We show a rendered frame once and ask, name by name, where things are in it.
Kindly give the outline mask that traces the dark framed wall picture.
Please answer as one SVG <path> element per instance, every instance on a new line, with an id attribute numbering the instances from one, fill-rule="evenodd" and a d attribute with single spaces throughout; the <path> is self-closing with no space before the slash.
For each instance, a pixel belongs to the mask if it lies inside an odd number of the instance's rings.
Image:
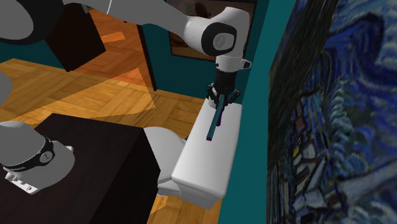
<path id="1" fill-rule="evenodd" d="M 226 7 L 233 7 L 249 13 L 251 24 L 257 0 L 165 0 L 166 3 L 178 9 L 185 15 L 212 18 L 221 13 Z M 216 58 L 200 53 L 189 47 L 179 36 L 169 33 L 171 54 L 200 60 L 215 61 Z"/>

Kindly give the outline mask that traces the teal flat stick purple edge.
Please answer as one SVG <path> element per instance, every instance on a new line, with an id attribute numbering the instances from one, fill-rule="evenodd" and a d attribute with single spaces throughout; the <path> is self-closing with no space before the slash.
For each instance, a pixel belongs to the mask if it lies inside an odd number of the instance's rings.
<path id="1" fill-rule="evenodd" d="M 207 141 L 212 141 L 215 129 L 216 129 L 216 127 L 219 126 L 218 121 L 219 121 L 219 118 L 221 117 L 221 113 L 223 111 L 224 101 L 225 101 L 225 96 L 223 94 L 220 94 L 219 101 L 218 101 L 217 107 L 216 107 L 216 112 L 213 116 L 211 126 L 209 127 L 209 131 L 207 133 L 207 137 L 206 137 Z"/>

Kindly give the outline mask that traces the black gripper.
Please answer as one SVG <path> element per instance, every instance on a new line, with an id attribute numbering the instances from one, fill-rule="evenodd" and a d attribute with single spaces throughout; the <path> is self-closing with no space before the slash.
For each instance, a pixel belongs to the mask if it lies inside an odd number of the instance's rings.
<path id="1" fill-rule="evenodd" d="M 240 96 L 240 91 L 235 89 L 236 72 L 224 72 L 220 69 L 216 70 L 216 77 L 213 84 L 207 86 L 207 99 L 210 107 L 216 109 L 218 105 L 217 94 L 223 94 L 223 106 L 235 102 Z"/>

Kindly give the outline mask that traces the white toilet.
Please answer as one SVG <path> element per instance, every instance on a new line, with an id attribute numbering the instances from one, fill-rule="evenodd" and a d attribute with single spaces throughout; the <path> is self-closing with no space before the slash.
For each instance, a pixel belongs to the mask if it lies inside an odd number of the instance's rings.
<path id="1" fill-rule="evenodd" d="M 216 110 L 205 100 L 193 128 L 184 140 L 163 127 L 144 132 L 160 167 L 158 196 L 175 195 L 210 209 L 225 197 L 237 148 L 242 106 L 225 107 L 221 125 L 210 141 L 207 133 Z"/>

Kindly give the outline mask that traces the blue swirl wall painting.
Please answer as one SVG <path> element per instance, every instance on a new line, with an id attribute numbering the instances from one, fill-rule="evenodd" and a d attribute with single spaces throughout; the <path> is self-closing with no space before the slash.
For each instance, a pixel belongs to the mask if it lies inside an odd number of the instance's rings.
<path id="1" fill-rule="evenodd" d="M 266 224 L 397 224 L 397 0 L 295 0 L 268 104 Z"/>

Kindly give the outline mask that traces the dark wooden cabinet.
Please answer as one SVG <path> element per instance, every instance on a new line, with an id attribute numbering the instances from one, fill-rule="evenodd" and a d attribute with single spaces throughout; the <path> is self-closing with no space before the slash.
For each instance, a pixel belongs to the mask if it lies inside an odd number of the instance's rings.
<path id="1" fill-rule="evenodd" d="M 87 7 L 78 3 L 64 6 L 45 42 L 66 71 L 74 71 L 106 51 Z"/>

